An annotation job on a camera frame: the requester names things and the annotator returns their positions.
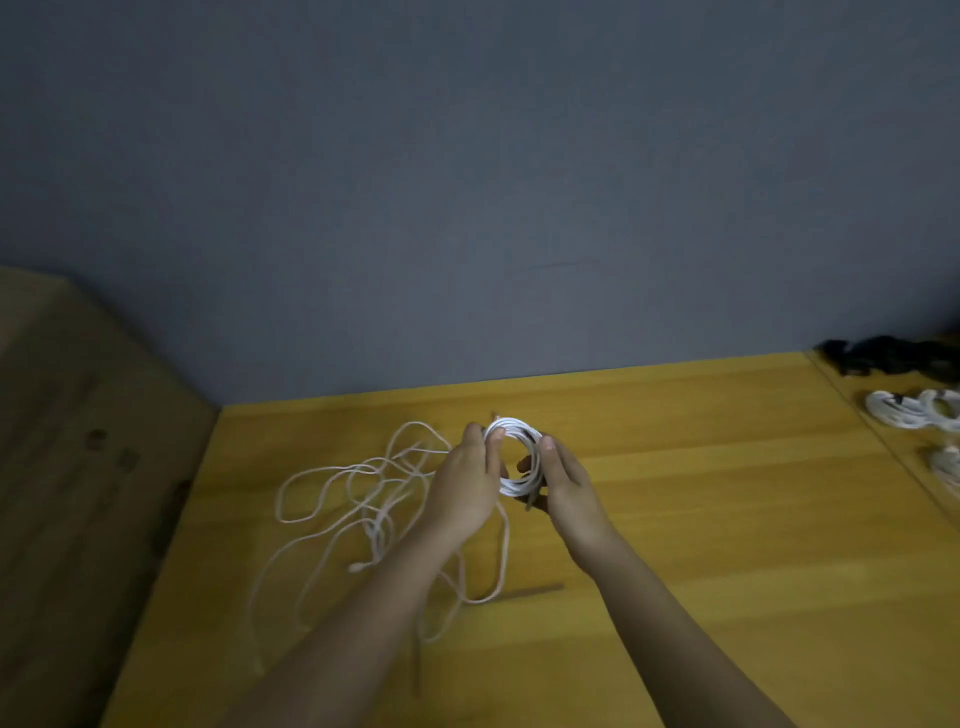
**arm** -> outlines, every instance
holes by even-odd
[[[434,476],[423,515],[371,576],[248,692],[221,728],[358,725],[410,633],[433,580],[487,520],[500,487],[503,430],[470,424]]]
[[[537,506],[549,513],[574,561],[596,582],[663,724],[793,728],[616,532],[573,454],[548,436],[540,441],[540,454],[549,495],[538,498]]]

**black object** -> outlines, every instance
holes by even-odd
[[[960,349],[939,341],[875,336],[858,344],[830,339],[817,347],[841,376],[867,376],[879,369],[901,375],[917,371],[947,384],[960,381]]]

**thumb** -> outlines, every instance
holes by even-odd
[[[569,480],[566,474],[564,463],[560,459],[560,453],[557,452],[557,441],[549,435],[543,435],[538,443],[540,450],[540,466],[543,469],[543,475],[546,477],[547,487],[560,485]]]
[[[490,475],[500,477],[500,471],[505,470],[500,450],[503,448],[503,436],[506,433],[503,427],[498,427],[487,438],[487,473]]]

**forearm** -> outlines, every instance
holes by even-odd
[[[588,573],[666,728],[793,726],[618,534]]]
[[[443,532],[416,526],[221,728],[357,725],[455,547]]]

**coiled white cable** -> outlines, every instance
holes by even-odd
[[[487,427],[484,437],[488,437],[491,432],[499,427],[503,427],[507,437],[512,437],[523,443],[530,453],[530,472],[517,479],[501,477],[500,493],[510,497],[529,496],[532,491],[539,488],[543,480],[543,473],[540,469],[540,449],[537,447],[542,435],[516,417],[500,417]]]
[[[940,400],[950,417],[937,409]],[[916,399],[878,390],[864,400],[867,410],[886,425],[902,429],[920,429],[934,425],[944,432],[960,433],[960,393],[949,389],[925,389]]]
[[[918,400],[893,392],[871,392],[864,405],[870,414],[891,427],[919,429],[930,424],[926,410]]]
[[[437,442],[437,445],[434,445],[433,447],[421,447],[420,442],[416,442],[409,448],[404,448],[394,452],[396,441],[400,434],[411,427],[424,428]],[[521,420],[504,417],[497,419],[489,427],[487,427],[485,431],[485,437],[487,437],[498,427],[503,427],[506,430],[507,436],[513,437],[526,445],[527,449],[530,450],[532,460],[530,472],[524,477],[517,480],[511,480],[509,478],[502,477],[500,478],[500,493],[511,497],[527,495],[534,489],[538,488],[540,484],[540,454],[537,450],[537,442],[540,440],[540,433]],[[437,430],[435,430],[433,427],[423,422],[409,422],[401,425],[400,428],[393,434],[393,436],[390,438],[389,444],[387,445],[387,450],[382,457],[371,457],[367,460],[364,460],[362,463],[356,463],[354,465],[311,468],[309,470],[301,471],[300,473],[291,475],[280,484],[280,487],[276,491],[276,498],[274,501],[274,517],[280,523],[308,522],[320,516],[323,512],[324,503],[326,502],[327,493],[329,492],[330,487],[341,478],[344,479],[343,482],[346,489],[347,500],[352,504],[352,507],[349,508],[343,516],[341,516],[331,525],[325,526],[315,533],[310,533],[306,536],[300,536],[296,539],[293,539],[292,541],[278,548],[270,556],[270,558],[267,559],[263,569],[253,580],[250,597],[247,602],[247,624],[253,643],[254,661],[257,665],[257,668],[261,672],[263,670],[263,665],[260,653],[260,645],[256,637],[254,623],[255,607],[256,600],[261,589],[263,588],[267,574],[273,567],[276,560],[283,553],[293,548],[297,544],[302,544],[313,539],[321,538],[322,536],[325,536],[336,529],[333,535],[330,537],[329,542],[327,542],[326,547],[324,548],[324,551],[317,562],[317,565],[307,576],[306,581],[303,583],[303,586],[300,589],[300,593],[294,601],[293,617],[295,624],[300,630],[308,630],[310,627],[305,623],[302,615],[303,602],[320,578],[320,575],[326,566],[326,562],[329,560],[330,554],[333,551],[333,548],[336,547],[340,537],[343,536],[347,531],[351,530],[354,526],[362,524],[364,533],[367,535],[367,538],[370,541],[370,560],[354,562],[350,564],[347,567],[348,572],[358,573],[368,567],[378,564],[387,554],[390,548],[400,538],[402,538],[407,531],[410,530],[411,526],[413,526],[415,522],[417,522],[417,520],[420,518],[420,514],[423,512],[423,505],[426,502],[426,495],[429,491],[430,482],[434,474],[433,470],[426,471],[423,469],[426,461],[433,454],[446,455],[449,451],[450,444],[446,441],[444,436],[437,432]],[[407,455],[414,452],[420,453],[420,458],[416,463],[412,463],[407,460]],[[332,475],[327,478],[326,482],[321,487],[320,492],[317,495],[316,504],[309,514],[300,517],[287,516],[286,501],[287,492],[290,486],[303,478],[305,475],[312,473],[332,473]],[[358,476],[371,476],[376,478],[375,484],[365,495],[361,497],[353,493],[354,480]],[[420,505],[417,507],[417,510],[414,512],[414,515],[411,517],[410,521],[408,521],[406,525],[403,526],[402,530],[400,530],[397,534],[397,526],[394,523],[393,517],[391,516],[391,510],[408,497],[413,496],[417,491],[421,491]],[[417,634],[423,643],[433,643],[438,640],[450,626],[453,618],[456,616],[462,604],[483,604],[484,602],[490,601],[496,597],[503,588],[507,572],[507,553],[510,544],[510,520],[507,518],[507,512],[504,510],[503,505],[500,502],[497,502],[496,508],[500,514],[500,518],[503,520],[503,535],[500,546],[500,564],[496,584],[494,585],[492,591],[490,591],[486,596],[478,599],[469,598],[467,596],[467,565],[464,560],[463,551],[458,549],[454,554],[457,560],[456,575],[450,575],[446,572],[446,570],[442,570],[437,576],[438,579],[442,580],[453,590],[457,597],[456,601],[447,611],[446,615],[441,620],[440,627],[433,635],[428,635],[426,633],[423,612],[420,612],[420,618],[418,619],[417,623]]]
[[[950,492],[960,497],[960,449],[955,445],[936,450],[929,458],[930,469]]]

